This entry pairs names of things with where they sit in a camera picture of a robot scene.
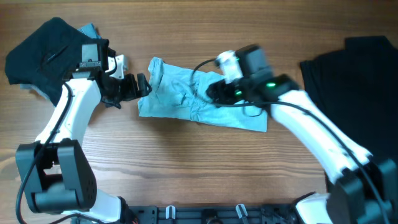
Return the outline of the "light blue t-shirt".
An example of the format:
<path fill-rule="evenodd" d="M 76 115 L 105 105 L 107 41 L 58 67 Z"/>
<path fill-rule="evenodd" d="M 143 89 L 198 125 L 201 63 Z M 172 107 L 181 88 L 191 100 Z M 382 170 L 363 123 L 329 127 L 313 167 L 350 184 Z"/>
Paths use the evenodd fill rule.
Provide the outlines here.
<path fill-rule="evenodd" d="M 265 133 L 267 113 L 255 106 L 245 108 L 217 108 L 195 97 L 191 91 L 190 77 L 198 94 L 205 96 L 208 85 L 223 77 L 215 72 L 195 72 L 165 63 L 154 57 L 150 61 L 148 96 L 141 98 L 137 105 L 140 117 L 175 118 L 229 128 L 247 129 Z"/>

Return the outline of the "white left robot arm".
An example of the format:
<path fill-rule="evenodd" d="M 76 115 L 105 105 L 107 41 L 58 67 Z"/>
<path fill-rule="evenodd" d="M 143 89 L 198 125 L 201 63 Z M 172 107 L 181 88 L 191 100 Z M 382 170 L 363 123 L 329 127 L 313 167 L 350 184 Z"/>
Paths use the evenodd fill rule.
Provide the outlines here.
<path fill-rule="evenodd" d="M 16 163 L 21 186 L 16 217 L 24 223 L 25 198 L 34 213 L 61 214 L 94 223 L 139 223 L 122 197 L 99 190 L 81 147 L 94 109 L 100 102 L 119 108 L 122 101 L 147 96 L 152 88 L 143 73 L 122 79 L 94 69 L 76 69 L 63 78 L 62 95 L 45 129 L 30 144 L 21 144 Z"/>

